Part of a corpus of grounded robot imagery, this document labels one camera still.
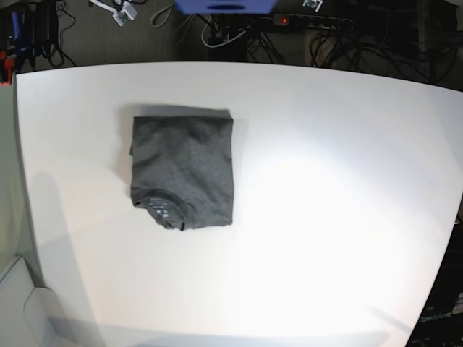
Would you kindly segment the black power strip red light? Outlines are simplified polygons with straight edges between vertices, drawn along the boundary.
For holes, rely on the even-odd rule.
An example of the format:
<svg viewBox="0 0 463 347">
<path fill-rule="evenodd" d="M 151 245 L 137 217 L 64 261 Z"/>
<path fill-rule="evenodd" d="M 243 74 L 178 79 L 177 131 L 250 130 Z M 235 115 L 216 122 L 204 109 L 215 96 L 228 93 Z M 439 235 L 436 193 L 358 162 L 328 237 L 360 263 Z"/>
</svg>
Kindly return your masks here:
<svg viewBox="0 0 463 347">
<path fill-rule="evenodd" d="M 354 22 L 350 19 L 338 17 L 324 17 L 318 15 L 301 14 L 275 14 L 273 16 L 275 26 L 291 29 L 322 29 L 322 30 L 346 30 L 354 29 Z"/>
</svg>

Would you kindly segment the red clamp at table corner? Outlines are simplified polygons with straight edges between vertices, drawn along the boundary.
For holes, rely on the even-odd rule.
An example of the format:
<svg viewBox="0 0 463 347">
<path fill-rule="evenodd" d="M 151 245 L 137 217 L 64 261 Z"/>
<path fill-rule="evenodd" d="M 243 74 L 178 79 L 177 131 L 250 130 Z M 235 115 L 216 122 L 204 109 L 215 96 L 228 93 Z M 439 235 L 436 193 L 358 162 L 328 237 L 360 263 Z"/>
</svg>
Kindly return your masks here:
<svg viewBox="0 0 463 347">
<path fill-rule="evenodd" d="M 15 55 L 8 54 L 6 50 L 1 50 L 1 85 L 11 85 L 12 75 L 15 70 Z"/>
</svg>

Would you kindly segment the blue box at top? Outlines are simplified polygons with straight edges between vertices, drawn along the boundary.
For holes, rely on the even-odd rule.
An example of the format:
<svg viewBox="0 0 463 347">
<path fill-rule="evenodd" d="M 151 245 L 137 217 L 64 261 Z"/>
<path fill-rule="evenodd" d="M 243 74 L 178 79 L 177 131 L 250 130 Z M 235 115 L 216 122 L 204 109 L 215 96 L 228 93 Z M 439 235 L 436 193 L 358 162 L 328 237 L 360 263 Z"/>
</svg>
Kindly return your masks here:
<svg viewBox="0 0 463 347">
<path fill-rule="evenodd" d="M 276 0 L 176 0 L 184 14 L 268 14 Z"/>
</svg>

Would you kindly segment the dark grey t-shirt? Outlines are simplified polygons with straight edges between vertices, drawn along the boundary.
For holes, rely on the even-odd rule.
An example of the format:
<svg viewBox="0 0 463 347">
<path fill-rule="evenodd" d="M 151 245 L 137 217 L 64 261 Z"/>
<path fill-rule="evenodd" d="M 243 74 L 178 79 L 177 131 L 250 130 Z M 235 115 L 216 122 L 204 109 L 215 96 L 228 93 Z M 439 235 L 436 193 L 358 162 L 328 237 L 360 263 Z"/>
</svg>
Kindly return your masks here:
<svg viewBox="0 0 463 347">
<path fill-rule="evenodd" d="M 133 206 L 165 229 L 231 225 L 233 127 L 223 109 L 143 106 L 129 150 Z"/>
</svg>

